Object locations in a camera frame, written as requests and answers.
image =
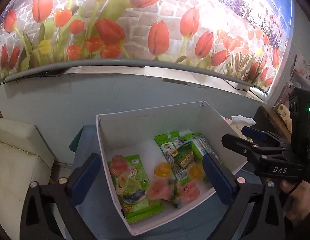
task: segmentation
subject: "blue tablecloth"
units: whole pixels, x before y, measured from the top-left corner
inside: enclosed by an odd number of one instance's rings
[[[77,145],[72,171],[82,166],[92,153],[100,154],[95,125],[83,127]],[[261,183],[258,177],[245,171],[239,171],[237,175],[245,177],[250,183]],[[95,179],[84,202],[76,208],[98,240],[205,240],[212,233],[227,210],[227,206],[220,202],[217,194],[214,194],[197,208],[194,208],[178,219],[145,234],[131,236],[113,205],[103,169],[101,169]],[[248,209],[245,217],[248,217],[249,214],[250,210]],[[244,227],[245,221],[243,219],[233,239],[239,239]],[[67,230],[65,230],[65,233],[66,239],[72,240]]]

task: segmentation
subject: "barcode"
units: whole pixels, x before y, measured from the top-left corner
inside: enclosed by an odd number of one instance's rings
[[[187,178],[187,172],[186,172],[186,170],[183,170],[183,171],[181,171],[180,173],[177,173],[177,174],[176,174],[176,179],[177,179],[178,181],[181,181],[181,180],[183,180],[183,179],[185,179],[185,178]]]

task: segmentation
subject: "human hand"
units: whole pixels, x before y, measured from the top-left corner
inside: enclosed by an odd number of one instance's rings
[[[283,192],[290,192],[296,184],[282,180],[280,188]],[[287,212],[286,217],[291,220],[293,226],[297,226],[310,213],[310,185],[303,181],[290,194],[294,198],[291,209]]]

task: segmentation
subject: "beige sofa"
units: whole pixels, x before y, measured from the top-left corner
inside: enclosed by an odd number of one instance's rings
[[[34,125],[0,118],[0,224],[12,240],[19,240],[29,184],[47,184],[53,162]]]

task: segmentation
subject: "brick wall print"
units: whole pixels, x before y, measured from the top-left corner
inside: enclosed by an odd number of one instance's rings
[[[267,91],[286,48],[287,1],[12,0],[0,17],[0,82],[57,62],[138,58],[216,71]]]

